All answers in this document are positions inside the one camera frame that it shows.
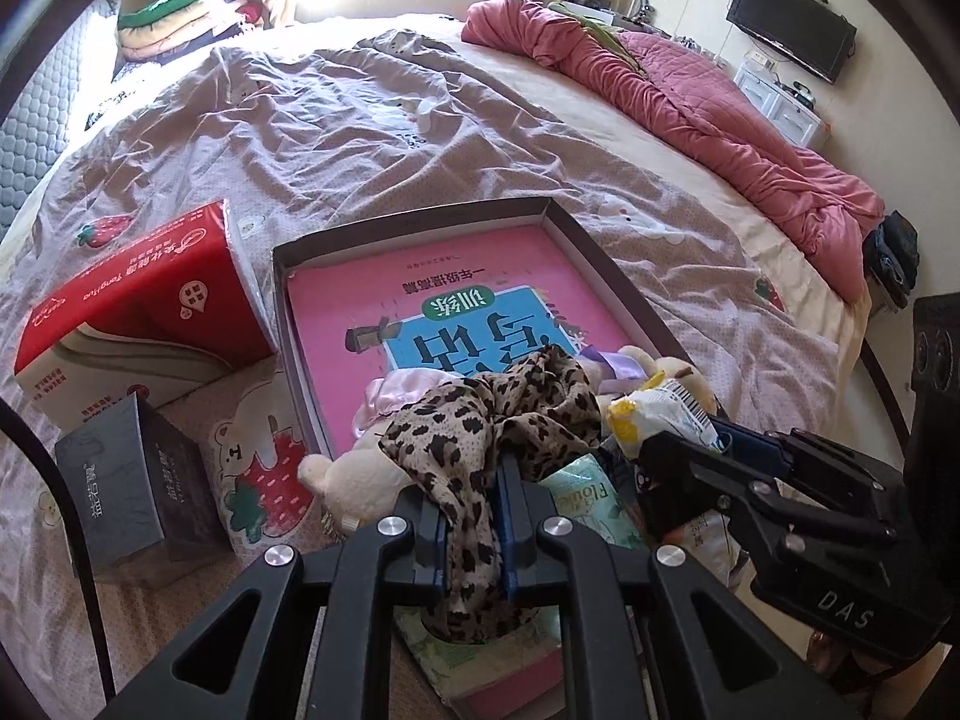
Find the person's right hand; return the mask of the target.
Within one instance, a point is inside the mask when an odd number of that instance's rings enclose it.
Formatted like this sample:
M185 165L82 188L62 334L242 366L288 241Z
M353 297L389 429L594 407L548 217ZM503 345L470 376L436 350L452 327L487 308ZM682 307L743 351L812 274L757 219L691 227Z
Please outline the person's right hand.
M809 637L805 663L818 674L832 674L841 667L856 667L869 674L883 673L889 669L887 663L857 653L818 631L812 632Z

